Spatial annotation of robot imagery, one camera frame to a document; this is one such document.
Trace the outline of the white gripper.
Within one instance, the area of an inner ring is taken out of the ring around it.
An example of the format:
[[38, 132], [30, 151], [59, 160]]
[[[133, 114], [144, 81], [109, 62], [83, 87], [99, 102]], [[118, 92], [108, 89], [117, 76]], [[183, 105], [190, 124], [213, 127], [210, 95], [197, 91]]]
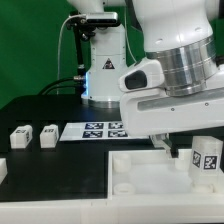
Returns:
[[155, 148], [177, 158], [178, 150], [165, 133], [224, 126], [224, 64], [207, 84], [205, 91], [183, 97], [168, 97], [161, 86], [123, 92], [120, 114], [124, 129], [132, 137], [150, 136]]

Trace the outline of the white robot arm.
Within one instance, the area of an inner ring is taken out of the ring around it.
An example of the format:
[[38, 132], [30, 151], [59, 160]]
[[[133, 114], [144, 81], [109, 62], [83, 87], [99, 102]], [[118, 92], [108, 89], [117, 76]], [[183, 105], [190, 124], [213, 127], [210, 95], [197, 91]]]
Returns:
[[117, 106], [129, 136], [149, 137], [166, 150], [170, 133], [224, 126], [224, 70], [210, 26], [221, 0], [67, 1], [85, 23], [105, 19], [105, 6], [123, 4], [143, 33], [145, 57], [127, 66], [114, 41], [124, 40], [124, 27], [95, 27], [83, 103]]

